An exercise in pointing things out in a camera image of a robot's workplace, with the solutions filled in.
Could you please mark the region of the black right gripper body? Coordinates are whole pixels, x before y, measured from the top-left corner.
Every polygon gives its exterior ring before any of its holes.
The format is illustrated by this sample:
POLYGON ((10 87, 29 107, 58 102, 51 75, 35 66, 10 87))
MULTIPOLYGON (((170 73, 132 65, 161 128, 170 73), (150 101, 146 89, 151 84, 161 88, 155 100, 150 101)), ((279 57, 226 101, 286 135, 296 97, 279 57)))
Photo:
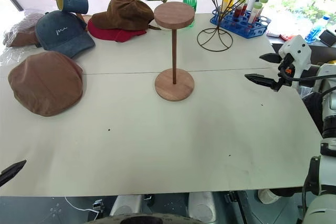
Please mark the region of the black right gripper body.
POLYGON ((275 84, 272 86, 272 89, 275 92, 278 92, 282 86, 291 86, 292 81, 290 78, 292 77, 292 69, 291 65, 293 63, 294 59, 291 56, 291 54, 285 55, 284 58, 281 58, 279 54, 276 54, 275 57, 275 63, 278 63, 278 81, 275 82, 275 84))

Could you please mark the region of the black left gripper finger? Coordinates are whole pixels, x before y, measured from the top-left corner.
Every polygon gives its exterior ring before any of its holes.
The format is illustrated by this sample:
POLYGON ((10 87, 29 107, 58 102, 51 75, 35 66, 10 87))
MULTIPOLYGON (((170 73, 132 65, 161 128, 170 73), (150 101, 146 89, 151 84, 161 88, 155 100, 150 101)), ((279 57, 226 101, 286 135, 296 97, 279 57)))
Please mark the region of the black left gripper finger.
POLYGON ((25 166, 27 163, 27 160, 23 160, 17 163, 14 163, 1 171, 0 175, 0 186, 5 185, 7 182, 9 182, 11 179, 13 179, 25 166))

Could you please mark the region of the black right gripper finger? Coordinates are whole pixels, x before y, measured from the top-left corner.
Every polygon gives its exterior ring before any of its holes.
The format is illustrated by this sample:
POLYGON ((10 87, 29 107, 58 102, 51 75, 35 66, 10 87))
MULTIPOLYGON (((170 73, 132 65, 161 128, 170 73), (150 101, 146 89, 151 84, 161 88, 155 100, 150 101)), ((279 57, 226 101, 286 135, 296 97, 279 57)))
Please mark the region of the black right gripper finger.
POLYGON ((278 53, 263 54, 259 58, 262 59, 262 60, 265 60, 267 62, 271 62, 271 63, 276 63, 276 64, 281 63, 281 57, 278 53))
POLYGON ((269 88, 273 88, 274 85, 276 84, 274 79, 266 78, 263 75, 255 74, 255 73, 245 74, 245 78, 247 78, 249 81, 257 85, 269 87, 269 88))

